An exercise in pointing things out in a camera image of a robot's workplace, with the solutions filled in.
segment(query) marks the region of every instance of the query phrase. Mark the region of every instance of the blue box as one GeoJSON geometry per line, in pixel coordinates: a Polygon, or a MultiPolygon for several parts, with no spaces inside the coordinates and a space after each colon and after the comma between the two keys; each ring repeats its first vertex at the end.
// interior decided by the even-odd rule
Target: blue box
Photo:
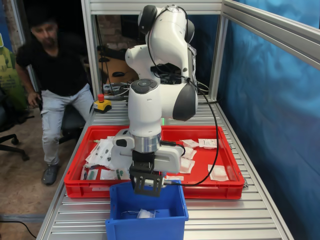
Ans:
{"type": "Polygon", "coordinates": [[[188,219],[182,186],[167,185],[159,197],[135,194],[131,182],[110,187],[108,240],[183,240],[188,219]],[[155,217],[138,219],[140,209],[155,217]]]}

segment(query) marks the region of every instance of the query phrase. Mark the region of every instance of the sneaker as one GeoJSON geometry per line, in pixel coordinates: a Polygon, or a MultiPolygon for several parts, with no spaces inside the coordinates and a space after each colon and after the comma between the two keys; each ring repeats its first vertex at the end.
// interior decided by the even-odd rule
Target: sneaker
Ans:
{"type": "Polygon", "coordinates": [[[42,183],[44,185],[50,186],[55,183],[58,174],[58,165],[48,165],[48,168],[44,171],[42,176],[42,183]]]}

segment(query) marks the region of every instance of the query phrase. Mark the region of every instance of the jeans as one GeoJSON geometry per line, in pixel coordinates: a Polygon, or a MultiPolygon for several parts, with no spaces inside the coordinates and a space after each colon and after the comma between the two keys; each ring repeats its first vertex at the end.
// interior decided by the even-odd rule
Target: jeans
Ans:
{"type": "Polygon", "coordinates": [[[59,96],[49,90],[42,91],[41,96],[43,102],[41,116],[44,161],[49,165],[56,165],[59,162],[59,138],[66,106],[72,104],[87,121],[90,117],[90,107],[94,99],[89,84],[86,84],[73,96],[59,96]]]}

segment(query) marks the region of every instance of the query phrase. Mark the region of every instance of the red tray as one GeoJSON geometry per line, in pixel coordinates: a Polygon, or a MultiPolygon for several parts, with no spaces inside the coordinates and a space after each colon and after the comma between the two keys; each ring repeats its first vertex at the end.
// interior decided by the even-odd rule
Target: red tray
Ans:
{"type": "MultiPolygon", "coordinates": [[[[115,136],[120,130],[129,126],[90,126],[88,127],[82,142],[76,152],[70,168],[64,178],[66,192],[70,198],[106,198],[109,197],[109,187],[114,184],[128,182],[129,180],[100,180],[101,169],[99,167],[96,180],[80,180],[80,175],[85,159],[95,147],[94,140],[105,139],[107,136],[115,136]]],[[[180,142],[184,139],[215,139],[215,126],[162,126],[162,139],[165,141],[180,142]]],[[[232,154],[227,139],[221,127],[219,127],[219,154],[216,165],[224,165],[229,181],[211,181],[208,178],[201,185],[184,187],[186,199],[239,199],[245,180],[239,170],[237,162],[232,154]]],[[[208,174],[208,164],[212,164],[216,155],[215,149],[195,148],[197,153],[193,157],[195,164],[191,174],[184,176],[182,183],[196,183],[208,174]]]]}

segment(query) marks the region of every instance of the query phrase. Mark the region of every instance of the man's hand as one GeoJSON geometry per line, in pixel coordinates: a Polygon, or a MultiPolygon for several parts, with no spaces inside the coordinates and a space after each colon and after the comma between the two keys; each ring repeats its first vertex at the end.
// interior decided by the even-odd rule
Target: man's hand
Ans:
{"type": "Polygon", "coordinates": [[[32,107],[36,107],[38,105],[37,99],[41,100],[41,97],[38,93],[36,92],[29,93],[28,102],[32,107]]]}

